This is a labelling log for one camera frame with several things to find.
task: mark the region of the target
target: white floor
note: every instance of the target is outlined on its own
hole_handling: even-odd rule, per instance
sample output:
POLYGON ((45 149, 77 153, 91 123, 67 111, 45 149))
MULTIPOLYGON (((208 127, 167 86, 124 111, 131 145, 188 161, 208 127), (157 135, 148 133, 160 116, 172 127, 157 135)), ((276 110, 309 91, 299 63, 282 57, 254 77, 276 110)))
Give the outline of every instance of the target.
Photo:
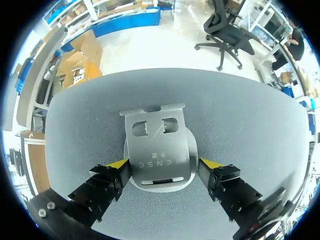
MULTIPOLYGON (((205 43, 204 22, 213 13, 205 0, 176 1, 174 20, 170 13, 161 13, 159 26, 137 27, 110 33, 98 38, 103 48, 100 69, 103 75, 146 68, 190 68, 217 71, 220 52, 217 48, 202 47, 205 43)), ((239 50, 238 63, 225 54, 221 72, 246 77, 260 82, 254 63, 268 50, 254 40, 250 41, 255 55, 239 50)))

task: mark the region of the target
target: office chair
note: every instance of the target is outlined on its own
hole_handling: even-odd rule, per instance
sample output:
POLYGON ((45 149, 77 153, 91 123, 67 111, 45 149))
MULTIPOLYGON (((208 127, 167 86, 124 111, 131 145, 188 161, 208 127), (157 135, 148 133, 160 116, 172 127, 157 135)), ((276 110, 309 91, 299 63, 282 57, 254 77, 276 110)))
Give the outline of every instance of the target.
POLYGON ((197 43, 194 48, 196 50, 199 50, 200 46, 219 48, 221 54, 220 65, 216 68, 218 71, 223 68, 225 52, 229 53, 239 63, 238 69, 242 69, 243 65, 238 58, 238 50, 242 49, 250 55, 254 55, 255 51, 249 40, 255 39, 259 43, 260 40, 251 32, 230 24, 230 19, 232 18, 228 18, 227 13, 232 16, 238 16, 225 9, 223 0, 215 0, 214 8, 215 13, 204 23, 203 28, 208 33, 205 38, 208 41, 213 40, 215 43, 197 43))

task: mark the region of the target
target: metal bracket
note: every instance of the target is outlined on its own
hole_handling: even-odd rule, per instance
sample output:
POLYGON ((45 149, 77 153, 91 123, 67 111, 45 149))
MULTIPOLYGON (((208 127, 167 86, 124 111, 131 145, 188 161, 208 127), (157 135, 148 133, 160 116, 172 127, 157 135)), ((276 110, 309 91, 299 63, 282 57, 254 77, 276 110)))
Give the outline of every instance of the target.
POLYGON ((198 160, 193 161, 189 155, 184 106, 166 105, 152 112, 143 109, 120 112, 125 116, 124 154, 127 147, 133 184, 139 189, 173 192, 183 189, 194 178, 198 160))

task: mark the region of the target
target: table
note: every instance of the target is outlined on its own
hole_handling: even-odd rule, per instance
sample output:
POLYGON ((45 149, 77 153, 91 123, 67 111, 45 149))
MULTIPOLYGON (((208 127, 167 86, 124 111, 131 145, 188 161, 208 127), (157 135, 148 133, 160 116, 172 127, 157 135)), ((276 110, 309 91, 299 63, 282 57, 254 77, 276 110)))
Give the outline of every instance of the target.
MULTIPOLYGON (((265 197, 280 186, 292 199, 303 183, 309 153, 305 109, 265 84, 221 72, 153 68, 102 76, 56 95, 46 118, 45 153, 51 187, 67 198, 96 164, 124 157, 121 110, 185 103, 185 125, 198 156, 241 169, 265 197)), ((236 223, 196 176, 183 190, 151 193, 131 183, 102 222, 103 234, 127 240, 229 240, 236 223)))
POLYGON ((262 72, 262 64, 271 57, 276 51, 280 50, 280 52, 284 55, 285 59, 288 63, 292 66, 292 72, 293 75, 296 76, 297 85, 293 86, 292 91, 294 98, 298 100, 299 102, 303 101, 305 96, 307 95, 303 82, 300 80, 300 74, 298 72, 298 69, 296 67, 296 61, 292 58, 291 53, 287 49, 287 47, 284 45, 287 42, 287 39, 283 39, 281 42, 278 42, 274 48, 260 61, 255 65, 255 69, 257 71, 262 72))

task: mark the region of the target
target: cardboard box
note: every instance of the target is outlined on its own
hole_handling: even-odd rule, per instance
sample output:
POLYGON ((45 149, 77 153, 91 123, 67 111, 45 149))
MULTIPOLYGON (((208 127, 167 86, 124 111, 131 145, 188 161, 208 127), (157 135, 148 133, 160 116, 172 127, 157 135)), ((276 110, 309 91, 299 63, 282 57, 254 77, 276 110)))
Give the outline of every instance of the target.
POLYGON ((87 11, 87 7, 83 2, 81 2, 73 9, 73 11, 75 12, 75 14, 80 15, 80 14, 84 13, 85 11, 87 11))
POLYGON ((134 5, 125 6, 125 7, 121 7, 121 8, 117 8, 117 9, 103 12, 103 13, 99 14, 99 18, 104 18, 104 17, 112 15, 112 14, 117 14, 117 13, 121 13, 121 12, 128 11, 128 10, 135 10, 135 9, 142 8, 142 7, 143 7, 142 1, 138 1, 134 5))
POLYGON ((290 71, 282 72, 280 74, 280 79, 283 84, 292 84, 292 73, 290 71))
POLYGON ((67 89, 71 86, 82 84, 86 81, 96 79, 101 76, 102 73, 100 69, 93 61, 83 59, 74 66, 73 70, 66 73, 62 83, 62 88, 67 89))
POLYGON ((72 22, 72 20, 77 16, 77 14, 74 11, 69 12, 67 15, 65 15, 63 18, 60 19, 60 23, 67 25, 68 23, 72 22))
POLYGON ((75 68, 85 65, 86 61, 93 62, 98 69, 100 68, 102 48, 92 30, 81 34, 70 44, 74 50, 62 56, 56 76, 66 75, 75 68))

